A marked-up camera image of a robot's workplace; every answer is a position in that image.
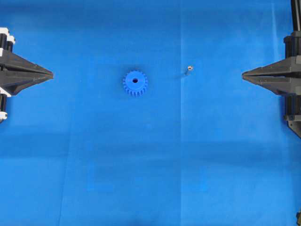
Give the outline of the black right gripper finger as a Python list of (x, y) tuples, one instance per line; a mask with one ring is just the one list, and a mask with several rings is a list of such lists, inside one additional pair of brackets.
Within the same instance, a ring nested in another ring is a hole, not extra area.
[(297, 56), (288, 57), (270, 65), (259, 67), (242, 74), (245, 76), (288, 76), (297, 73)]
[(270, 90), (276, 95), (297, 95), (297, 79), (289, 77), (245, 76), (244, 80)]

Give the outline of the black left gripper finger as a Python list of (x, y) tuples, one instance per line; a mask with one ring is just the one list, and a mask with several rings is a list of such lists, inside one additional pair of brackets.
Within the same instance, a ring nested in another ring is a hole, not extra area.
[(12, 96), (23, 89), (53, 79), (52, 73), (33, 73), (2, 71), (0, 72), (0, 87)]
[(7, 50), (0, 51), (0, 65), (11, 71), (41, 73), (53, 76), (53, 73)]

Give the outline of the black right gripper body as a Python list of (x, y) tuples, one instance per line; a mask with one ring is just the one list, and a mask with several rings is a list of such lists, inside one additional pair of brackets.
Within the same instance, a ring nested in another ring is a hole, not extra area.
[[(285, 58), (301, 55), (301, 32), (293, 31), (284, 38)], [(285, 97), (285, 120), (288, 127), (300, 138), (301, 137), (301, 87), (293, 94)]]

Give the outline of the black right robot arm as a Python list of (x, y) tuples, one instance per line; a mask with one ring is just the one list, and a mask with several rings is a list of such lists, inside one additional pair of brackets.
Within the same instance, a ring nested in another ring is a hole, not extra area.
[(285, 99), (284, 120), (301, 136), (301, 2), (291, 1), (293, 32), (284, 38), (285, 59), (242, 73), (242, 78)]

